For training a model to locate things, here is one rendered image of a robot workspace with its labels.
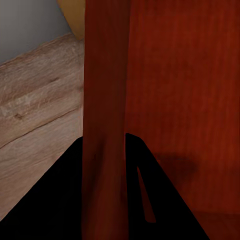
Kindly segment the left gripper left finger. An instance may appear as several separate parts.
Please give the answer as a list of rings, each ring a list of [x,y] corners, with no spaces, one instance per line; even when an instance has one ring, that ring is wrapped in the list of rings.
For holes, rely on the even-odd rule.
[[[0,221],[0,240],[82,240],[83,136]]]

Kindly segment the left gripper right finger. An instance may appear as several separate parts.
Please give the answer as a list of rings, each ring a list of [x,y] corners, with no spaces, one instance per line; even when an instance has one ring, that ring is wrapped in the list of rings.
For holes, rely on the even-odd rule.
[[[125,159],[129,240],[210,240],[140,137],[125,135]],[[145,219],[137,167],[156,223]]]

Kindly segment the storage box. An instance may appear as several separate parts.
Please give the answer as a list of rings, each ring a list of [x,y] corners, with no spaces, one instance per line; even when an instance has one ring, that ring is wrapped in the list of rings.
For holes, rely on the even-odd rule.
[[[210,240],[240,240],[240,0],[85,0],[84,41],[81,240],[129,240],[127,133]]]

